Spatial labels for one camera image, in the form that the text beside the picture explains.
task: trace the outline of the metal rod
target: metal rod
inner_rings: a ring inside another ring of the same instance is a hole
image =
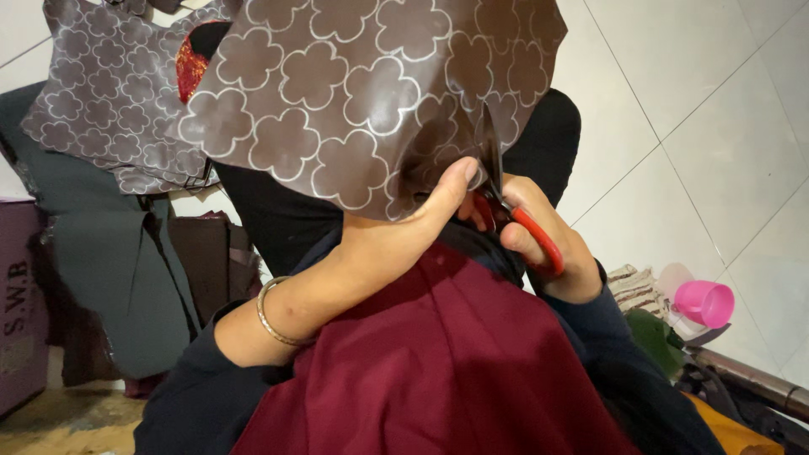
[[[692,347],[688,351],[698,365],[713,367],[728,385],[747,390],[764,399],[774,410],[809,423],[809,390],[704,347]]]

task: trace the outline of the scissors blade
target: scissors blade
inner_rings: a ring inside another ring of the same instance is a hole
[[[483,104],[483,160],[486,172],[492,181],[492,187],[498,192],[498,196],[503,190],[503,161],[500,156],[500,142],[498,132],[494,129],[492,114],[489,105]]]

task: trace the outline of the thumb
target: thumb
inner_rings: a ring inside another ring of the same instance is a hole
[[[441,226],[446,224],[464,200],[469,181],[476,172],[476,159],[467,156],[455,161],[441,175],[430,197],[413,214],[413,218],[430,218]]]

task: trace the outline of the person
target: person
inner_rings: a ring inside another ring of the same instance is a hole
[[[556,279],[527,270],[537,296],[520,289],[523,258],[545,261],[524,227],[476,228],[472,158],[394,223],[216,164],[291,277],[217,313],[146,404],[137,453],[724,453],[555,211],[580,129],[551,89],[503,156],[504,198],[564,258]]]

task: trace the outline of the red scissors handle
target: red scissors handle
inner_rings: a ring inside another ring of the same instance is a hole
[[[481,194],[480,190],[475,192],[474,202],[477,211],[479,211],[483,216],[483,220],[485,221],[486,228],[488,230],[499,234],[510,221],[515,221],[528,230],[528,233],[534,237],[536,243],[540,245],[540,248],[542,248],[545,256],[551,262],[550,266],[532,264],[525,256],[523,256],[525,263],[528,264],[532,269],[550,278],[557,277],[563,271],[565,271],[565,261],[561,256],[559,247],[553,243],[553,240],[551,240],[550,236],[545,233],[542,227],[540,227],[540,225],[537,224],[533,218],[525,213],[525,210],[519,207],[512,209],[503,202],[499,202],[493,193],[491,193],[490,197],[487,198],[484,194]]]
[[[545,233],[545,231],[540,227],[539,224],[534,221],[533,218],[528,216],[525,213],[525,210],[517,207],[511,211],[511,217],[514,218],[514,221],[523,225],[524,228],[528,230],[536,243],[540,244],[540,248],[544,251],[545,256],[551,262],[550,266],[541,266],[539,264],[531,264],[530,262],[526,262],[532,269],[540,272],[543,275],[550,276],[550,277],[557,277],[561,275],[563,271],[565,271],[565,261],[561,256],[561,252],[559,251],[559,247],[553,243],[553,240]]]

